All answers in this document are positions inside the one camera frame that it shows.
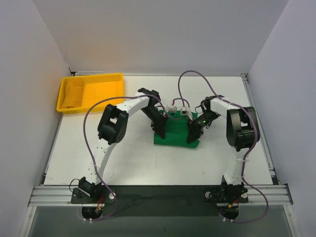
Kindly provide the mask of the green t-shirt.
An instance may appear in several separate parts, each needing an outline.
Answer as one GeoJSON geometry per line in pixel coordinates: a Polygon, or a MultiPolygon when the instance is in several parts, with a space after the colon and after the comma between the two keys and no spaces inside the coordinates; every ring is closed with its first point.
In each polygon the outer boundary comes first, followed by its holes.
{"type": "Polygon", "coordinates": [[[154,133],[154,145],[160,146],[173,146],[182,147],[188,149],[195,149],[199,145],[199,140],[195,140],[191,143],[187,143],[188,137],[188,116],[181,115],[180,111],[168,114],[172,117],[169,118],[165,126],[165,139],[159,137],[154,133]]]}

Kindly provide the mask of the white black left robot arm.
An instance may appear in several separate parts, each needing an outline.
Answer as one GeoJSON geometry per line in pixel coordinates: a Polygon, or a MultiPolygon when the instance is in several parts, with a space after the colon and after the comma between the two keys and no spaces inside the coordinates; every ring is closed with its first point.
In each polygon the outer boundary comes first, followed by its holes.
{"type": "Polygon", "coordinates": [[[72,203],[114,203],[117,200],[115,188],[105,183],[103,173],[115,146],[123,140],[128,119],[133,114],[142,111],[151,120],[152,130],[165,139],[168,114],[159,112],[155,107],[161,102],[159,93],[140,88],[134,96],[126,96],[125,99],[120,104],[108,104],[105,107],[97,127],[99,145],[95,152],[88,149],[92,163],[79,179],[78,187],[73,189],[72,203]]]}

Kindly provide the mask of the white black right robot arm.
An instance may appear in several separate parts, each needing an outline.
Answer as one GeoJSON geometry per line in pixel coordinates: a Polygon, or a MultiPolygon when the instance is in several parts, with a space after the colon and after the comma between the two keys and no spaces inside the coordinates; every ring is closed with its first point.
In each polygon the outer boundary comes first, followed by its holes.
{"type": "Polygon", "coordinates": [[[202,115],[187,120],[187,143],[198,140],[203,135],[203,129],[210,127],[218,117],[226,119],[226,139],[232,148],[232,156],[222,176],[221,185],[211,196],[218,202],[237,199],[247,192],[244,187],[247,156],[260,140],[256,111],[254,107],[242,107],[229,102],[222,95],[206,97],[200,106],[202,115]]]}

